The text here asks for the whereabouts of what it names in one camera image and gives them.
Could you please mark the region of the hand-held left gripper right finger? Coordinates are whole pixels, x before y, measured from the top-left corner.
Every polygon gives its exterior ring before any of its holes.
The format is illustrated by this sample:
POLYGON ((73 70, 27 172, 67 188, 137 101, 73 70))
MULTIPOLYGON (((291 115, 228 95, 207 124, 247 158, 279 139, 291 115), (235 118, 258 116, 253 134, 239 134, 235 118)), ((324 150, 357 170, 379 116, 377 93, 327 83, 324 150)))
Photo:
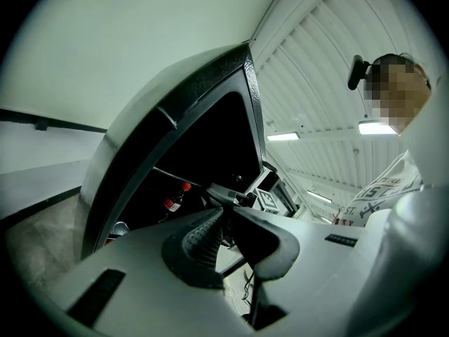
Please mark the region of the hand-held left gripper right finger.
POLYGON ((309 304, 350 255, 363 228, 315 223, 250 208, 232 210, 232 237, 253 270, 250 325, 261 330, 309 304))

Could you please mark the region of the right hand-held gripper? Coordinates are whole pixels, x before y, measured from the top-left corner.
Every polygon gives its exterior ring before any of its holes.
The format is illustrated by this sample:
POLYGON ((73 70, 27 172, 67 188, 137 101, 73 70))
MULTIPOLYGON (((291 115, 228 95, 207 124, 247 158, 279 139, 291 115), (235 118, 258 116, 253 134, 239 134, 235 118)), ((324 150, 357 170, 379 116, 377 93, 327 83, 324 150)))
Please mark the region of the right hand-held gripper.
POLYGON ((226 206, 251 206, 253 209, 289 218, 293 218, 299 210, 277 168, 269 162, 262 163, 262 172, 248 188, 248 194, 214 183, 206 188, 206 192, 212 199, 226 206))

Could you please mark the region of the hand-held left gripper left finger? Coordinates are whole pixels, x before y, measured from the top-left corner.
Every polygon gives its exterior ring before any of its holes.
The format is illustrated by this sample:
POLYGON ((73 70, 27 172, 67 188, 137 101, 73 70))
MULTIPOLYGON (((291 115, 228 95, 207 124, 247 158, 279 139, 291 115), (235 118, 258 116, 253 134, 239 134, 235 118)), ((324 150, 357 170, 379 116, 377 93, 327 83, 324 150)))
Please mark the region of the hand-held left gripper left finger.
POLYGON ((105 336, 249 336, 215 258, 221 208, 132 231, 84 258, 51 299, 105 336))

